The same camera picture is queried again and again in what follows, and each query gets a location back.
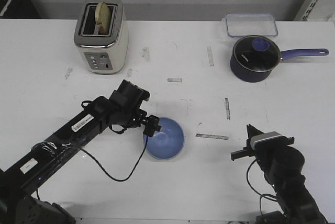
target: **purple handle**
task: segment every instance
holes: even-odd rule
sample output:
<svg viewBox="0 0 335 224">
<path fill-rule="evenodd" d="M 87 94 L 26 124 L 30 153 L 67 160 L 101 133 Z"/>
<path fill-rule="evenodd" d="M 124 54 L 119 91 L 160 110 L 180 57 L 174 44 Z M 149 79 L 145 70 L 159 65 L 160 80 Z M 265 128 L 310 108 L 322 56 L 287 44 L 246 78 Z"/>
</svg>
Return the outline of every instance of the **purple handle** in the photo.
<svg viewBox="0 0 335 224">
<path fill-rule="evenodd" d="M 327 49 L 296 49 L 296 50 L 284 50 L 281 51 L 282 60 L 298 57 L 301 55 L 328 55 Z"/>
</svg>

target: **blue bowl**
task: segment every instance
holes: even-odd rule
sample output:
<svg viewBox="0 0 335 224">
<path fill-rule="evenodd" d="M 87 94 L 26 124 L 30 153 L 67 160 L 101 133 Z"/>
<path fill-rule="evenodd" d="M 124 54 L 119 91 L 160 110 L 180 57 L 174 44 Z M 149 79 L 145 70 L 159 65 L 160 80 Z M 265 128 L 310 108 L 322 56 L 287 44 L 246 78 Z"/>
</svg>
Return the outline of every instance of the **blue bowl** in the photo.
<svg viewBox="0 0 335 224">
<path fill-rule="evenodd" d="M 162 127 L 153 137 L 148 137 L 147 152 L 156 159 L 168 160 L 180 153 L 184 146 L 184 132 L 178 123 L 170 118 L 160 118 Z"/>
</svg>

